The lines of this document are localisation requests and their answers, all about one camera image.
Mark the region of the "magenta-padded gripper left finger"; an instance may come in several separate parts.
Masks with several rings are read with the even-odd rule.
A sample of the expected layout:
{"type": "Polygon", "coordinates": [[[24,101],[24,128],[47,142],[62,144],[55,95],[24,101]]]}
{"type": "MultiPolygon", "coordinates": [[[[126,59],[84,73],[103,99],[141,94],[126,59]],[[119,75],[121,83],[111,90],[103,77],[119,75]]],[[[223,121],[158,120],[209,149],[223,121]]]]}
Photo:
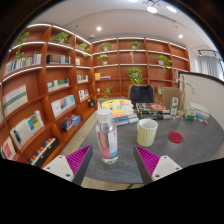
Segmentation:
{"type": "Polygon", "coordinates": [[[68,156],[57,156],[44,167],[44,170],[76,185],[81,185],[92,155],[92,146],[88,145],[68,156]]]}

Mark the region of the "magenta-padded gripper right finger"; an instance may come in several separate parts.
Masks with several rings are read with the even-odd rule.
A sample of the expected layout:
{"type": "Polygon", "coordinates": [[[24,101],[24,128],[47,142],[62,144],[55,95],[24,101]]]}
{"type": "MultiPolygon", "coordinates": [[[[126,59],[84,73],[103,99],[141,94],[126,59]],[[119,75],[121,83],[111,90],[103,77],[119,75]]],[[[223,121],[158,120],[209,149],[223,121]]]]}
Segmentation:
{"type": "Polygon", "coordinates": [[[181,167],[169,156],[159,157],[138,145],[134,146],[134,157],[144,185],[181,170],[181,167]]]}

